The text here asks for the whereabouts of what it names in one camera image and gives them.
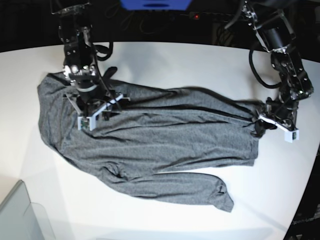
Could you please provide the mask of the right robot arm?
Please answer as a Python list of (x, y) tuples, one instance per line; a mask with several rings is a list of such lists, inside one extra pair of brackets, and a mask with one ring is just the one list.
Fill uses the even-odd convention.
[(109, 120), (112, 110), (119, 111), (120, 102), (128, 100), (112, 87), (111, 78), (117, 67), (109, 67), (105, 73), (99, 70), (98, 63), (111, 57), (114, 44), (93, 43), (90, 4), (88, 0), (50, 1), (51, 14), (58, 18), (58, 36), (63, 43), (63, 74), (75, 89), (75, 93), (66, 93), (63, 98), (72, 104), (82, 126), (100, 117)]

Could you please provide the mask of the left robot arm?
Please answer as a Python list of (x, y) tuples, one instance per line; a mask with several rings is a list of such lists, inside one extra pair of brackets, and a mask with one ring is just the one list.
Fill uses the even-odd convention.
[[(276, 99), (266, 100), (267, 109), (258, 118), (265, 128), (283, 130), (289, 143), (299, 139), (296, 127), (299, 102), (314, 92), (296, 47), (296, 34), (284, 13), (292, 3), (291, 0), (241, 0), (233, 19), (224, 27), (230, 28), (243, 15), (254, 31), (257, 41), (249, 50), (251, 71), (265, 88), (278, 90)], [(259, 76), (253, 63), (257, 46), (270, 53), (271, 65), (281, 79), (279, 83), (268, 84)]]

